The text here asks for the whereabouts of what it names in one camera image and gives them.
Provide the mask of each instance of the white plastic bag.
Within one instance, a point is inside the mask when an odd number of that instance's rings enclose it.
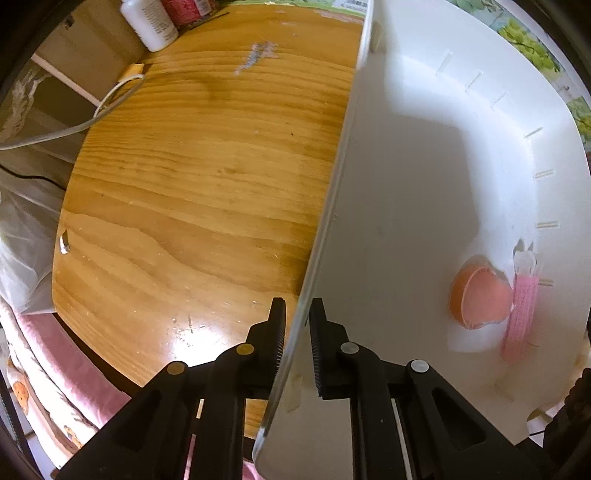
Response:
[[[0,296],[16,312],[53,308],[50,289],[33,297],[50,279],[56,230],[49,210],[0,186]]]

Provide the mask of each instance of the scratch on table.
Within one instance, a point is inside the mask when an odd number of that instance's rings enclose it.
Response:
[[[337,14],[337,13],[334,13],[334,12],[327,12],[326,10],[317,10],[317,9],[315,9],[314,12],[316,12],[317,14],[320,14],[323,17],[326,17],[326,18],[334,18],[335,20],[339,20],[341,22],[345,22],[345,23],[357,23],[359,25],[363,25],[363,19],[362,18],[352,17],[352,16],[346,15],[346,14]]]
[[[253,43],[252,50],[248,54],[248,58],[246,59],[246,63],[244,65],[240,65],[235,71],[234,75],[238,75],[242,70],[249,69],[255,63],[257,63],[260,59],[265,57],[270,58],[277,58],[275,55],[275,47],[277,46],[276,43],[265,41],[262,43]]]

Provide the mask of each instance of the pink cushion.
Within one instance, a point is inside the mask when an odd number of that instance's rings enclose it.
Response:
[[[105,378],[52,314],[16,317],[43,370],[94,425],[101,428],[128,402],[129,396]]]

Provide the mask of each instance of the wooden table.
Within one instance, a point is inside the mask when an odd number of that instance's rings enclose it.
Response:
[[[289,321],[336,154],[361,21],[227,11],[145,59],[143,87],[89,131],[61,211],[57,311],[139,385],[243,342],[275,296]],[[237,70],[266,41],[273,56]],[[247,435],[263,410],[247,405]]]

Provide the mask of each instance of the orange cup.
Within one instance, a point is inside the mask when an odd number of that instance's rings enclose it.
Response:
[[[505,320],[513,305],[513,290],[488,266],[467,265],[452,284],[449,310],[469,330]]]

